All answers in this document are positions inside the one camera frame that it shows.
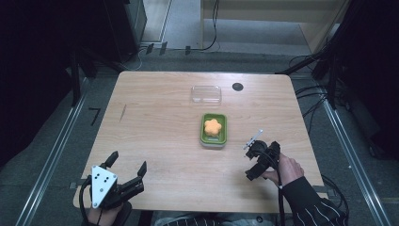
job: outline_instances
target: cable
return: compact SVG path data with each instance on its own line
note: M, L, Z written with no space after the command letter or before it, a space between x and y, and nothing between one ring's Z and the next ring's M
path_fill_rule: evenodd
M345 196L343 195L341 190L337 187L337 185L335 185L335 183L331 179L329 179L328 177L326 177L323 174L322 174L322 179L323 179L324 183L326 183L328 186L330 186L333 190L335 190L340 195L341 200L340 200L340 204L338 205L338 208L341 207L342 202L343 202L343 204L345 206L345 213L346 213L345 221L348 221L348 219L349 219L349 206L348 206L348 203L346 201Z
M311 113L311 121L309 122L309 129L308 129L308 135L311 134L311 123L313 121L313 116L314 116L314 112L316 112L316 109L321 105L321 103L323 103L326 100L326 97L321 99L317 104L316 107L314 108L314 110Z
M90 175L85 180L85 182L82 184L82 186L80 187L80 191L79 191L80 213L82 214L83 221L85 222L86 225L89 225L89 223L88 223L88 215L86 214L85 204L83 203L83 192L85 191L86 187L89 185L91 185L91 176Z
M103 215L103 208L101 208L101 211L100 211L100 215L99 215L99 219L97 220L97 226L99 226L100 225L100 220L101 220L101 216Z
M196 49L190 49L190 51L200 51L203 53L213 53L213 52L217 52L220 49L220 43L216 41L217 39L217 30L216 30L216 22L217 22L217 14L219 11L219 0L215 0L215 4L214 4L214 10L213 10L213 14L212 14L212 21L213 21L213 25L214 25L214 31L215 31L215 36L214 36L214 40L212 41L212 43L206 47L206 48L196 48ZM218 44L218 49L216 51L212 51L212 52L205 52L206 50L210 49L212 46L214 46L215 42ZM169 51L186 51L185 49L168 49Z
M140 64L135 69L130 69L130 68L126 67L125 65L121 64L121 63L120 63L120 66L122 66L124 69L129 70L129 71L137 71L137 70L139 70L141 68L141 66L143 65L143 61L142 61L142 59L140 57L140 53L143 52L146 49L147 49L147 47L138 52L137 57L138 57L138 60L140 60Z

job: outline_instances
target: black cable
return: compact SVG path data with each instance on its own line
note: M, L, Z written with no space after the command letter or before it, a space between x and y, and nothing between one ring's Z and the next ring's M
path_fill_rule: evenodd
M325 175L322 174L322 179L323 182L326 183L328 186L330 186L331 188L333 188L339 195L341 198L341 201L343 202L344 206L345 206L345 213L346 213L346 218L345 221L347 222L349 219L349 206L348 203L346 201L345 196L343 195L343 193L341 192L341 190L337 187L337 185L335 185L334 182L332 182L331 179L329 179L328 177L326 177Z
M103 208L101 208L101 211L100 211L100 215L99 215L99 219L97 220L97 226L99 226L100 225L100 220L101 220L101 216L103 215Z
M190 51L205 51L210 49L212 46L214 46L215 42L216 42L216 38L217 38L217 30L216 30L216 22L217 22L217 14L219 12L219 0L215 0L215 5L214 5L214 11L212 14L212 21L214 24L214 31L215 31L215 36L214 36L214 40L212 41L212 43L206 47L206 48L202 48L202 49L190 49ZM168 49L169 51L175 50L175 51L186 51L185 49Z
M298 96L298 97L296 97L296 99L301 99L301 98L312 96L312 95L327 95L327 93L326 92L312 92L312 93L308 93L308 94L303 94L302 96Z
M324 89L324 88L326 88L326 87L327 87L327 86L318 85L318 86L311 86L311 87L301 88L301 89L298 89L298 90L295 91L295 95L297 95L297 94L299 94L299 93L301 93L301 92L304 92L304 91L306 91L306 90L309 90L309 89L316 89L316 88L322 88L322 89Z
M309 122L308 135L311 134L311 123L312 123L312 121L313 121L314 112L316 112L317 108L319 108L319 106L320 106L325 100L326 100L326 97L323 98L323 99L320 99L320 101L317 102L317 104L316 104L314 110L313 110L312 113L311 113L311 120L310 120L310 122Z
M309 110L308 110L307 112L305 112L305 113L302 114L302 117L305 118L308 114L310 114L312 111L314 111L315 109L317 109L317 107L318 107L322 102L324 102L324 100L325 100L326 98L327 98L326 96L323 97L323 98L320 99L316 104L314 104L313 106L311 106L311 108L309 108Z
M281 226L285 226L285 213L284 213L284 201L282 195L282 182L281 182L281 175L279 174L279 162L274 161L270 155L262 154L265 156L266 160L268 160L269 164L272 166L273 169L276 170L277 176L279 178L278 187L279 187L279 217Z
M85 224L88 226L88 215L86 214L86 209L85 209L85 204L83 203L83 192L85 191L86 187L91 184L91 176L89 175L88 178L85 180L85 182L82 184L80 187L79 191L79 207L80 207L80 212L82 214L83 221Z
M279 168L276 168L277 176L279 177L279 220L281 226L285 226L285 213L284 213L284 202L282 198L282 183L281 176L279 174Z

